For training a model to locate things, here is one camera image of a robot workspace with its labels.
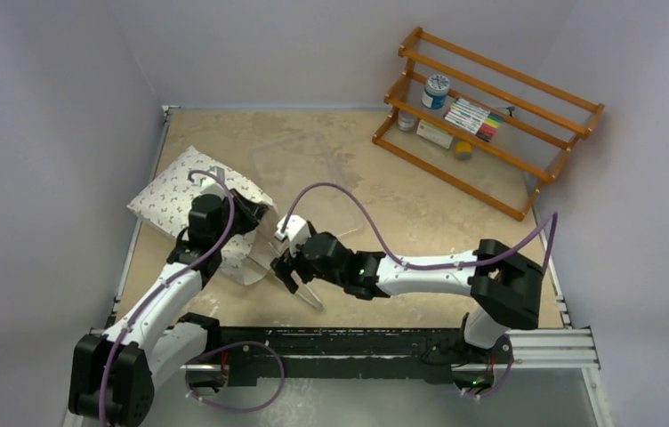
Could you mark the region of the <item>metal tongs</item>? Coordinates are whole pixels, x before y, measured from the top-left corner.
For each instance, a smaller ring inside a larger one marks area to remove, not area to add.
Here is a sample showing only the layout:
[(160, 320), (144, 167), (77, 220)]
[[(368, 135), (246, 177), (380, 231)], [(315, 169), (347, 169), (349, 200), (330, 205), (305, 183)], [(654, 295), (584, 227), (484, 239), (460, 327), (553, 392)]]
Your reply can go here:
[(288, 293), (299, 298), (311, 306), (316, 311), (324, 310), (324, 303), (312, 289), (312, 287), (304, 283), (295, 271), (287, 273), (274, 273), (275, 279), (287, 290)]

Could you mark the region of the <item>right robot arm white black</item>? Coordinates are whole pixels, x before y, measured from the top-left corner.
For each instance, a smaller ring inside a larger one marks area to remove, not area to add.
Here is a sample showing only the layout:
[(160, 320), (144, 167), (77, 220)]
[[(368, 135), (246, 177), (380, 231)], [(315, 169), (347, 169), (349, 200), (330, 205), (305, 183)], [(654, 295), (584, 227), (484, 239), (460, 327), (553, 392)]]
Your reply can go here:
[(544, 270), (494, 239), (459, 254), (390, 257), (385, 252), (352, 251), (329, 233), (315, 233), (287, 248), (270, 268), (292, 294), (320, 279), (360, 300), (400, 294), (454, 294), (473, 299), (456, 341), (459, 355), (477, 362), (511, 329), (539, 326)]

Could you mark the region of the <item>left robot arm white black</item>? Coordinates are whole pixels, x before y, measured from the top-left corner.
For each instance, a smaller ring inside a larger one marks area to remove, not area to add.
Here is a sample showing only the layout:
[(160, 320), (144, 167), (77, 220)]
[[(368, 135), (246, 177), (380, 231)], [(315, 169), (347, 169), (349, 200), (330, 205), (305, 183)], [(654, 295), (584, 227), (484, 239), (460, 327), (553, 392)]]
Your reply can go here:
[(172, 326), (177, 313), (203, 290), (222, 264), (221, 250), (235, 236), (256, 230), (269, 206), (236, 190), (203, 194), (190, 206), (188, 224), (149, 292), (115, 325), (86, 334), (73, 351), (69, 412), (102, 426), (138, 426), (157, 390), (157, 373), (178, 357), (210, 364), (222, 339), (201, 324)]

